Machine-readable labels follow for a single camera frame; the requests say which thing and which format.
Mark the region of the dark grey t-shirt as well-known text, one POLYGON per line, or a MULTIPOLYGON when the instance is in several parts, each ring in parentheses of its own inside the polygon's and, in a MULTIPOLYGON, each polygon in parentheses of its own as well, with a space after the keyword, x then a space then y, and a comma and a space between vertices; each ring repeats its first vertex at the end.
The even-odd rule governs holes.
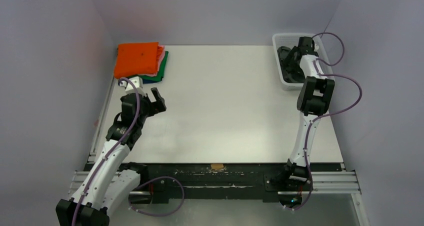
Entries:
POLYGON ((281 46, 277 49, 278 60, 283 80, 290 84, 303 84, 305 74, 300 68, 300 58, 295 57, 292 48, 281 46))

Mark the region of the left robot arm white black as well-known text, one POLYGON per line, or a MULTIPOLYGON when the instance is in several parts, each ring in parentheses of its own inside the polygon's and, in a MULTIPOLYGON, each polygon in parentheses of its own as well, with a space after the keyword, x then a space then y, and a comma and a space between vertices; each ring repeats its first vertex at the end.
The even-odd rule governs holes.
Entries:
POLYGON ((141 89, 121 97, 121 112, 108 129, 101 154, 88 176, 70 199, 61 199, 56 205, 61 226, 107 226, 132 189, 148 187, 145 165, 130 163, 121 173, 118 169, 142 135, 146 119, 167 109, 159 90, 153 87, 151 92, 154 101, 141 89))

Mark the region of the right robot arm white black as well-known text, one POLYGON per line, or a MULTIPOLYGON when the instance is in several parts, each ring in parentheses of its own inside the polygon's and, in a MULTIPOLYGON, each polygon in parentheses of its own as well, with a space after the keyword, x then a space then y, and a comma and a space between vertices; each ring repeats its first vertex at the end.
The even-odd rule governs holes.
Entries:
POLYGON ((335 88, 335 81, 324 75, 318 59, 313 38, 302 36, 280 61, 283 80, 302 85, 296 103, 299 111, 296 141, 280 177, 282 186, 288 190, 310 177, 310 152, 315 132, 321 116, 328 112, 335 88))

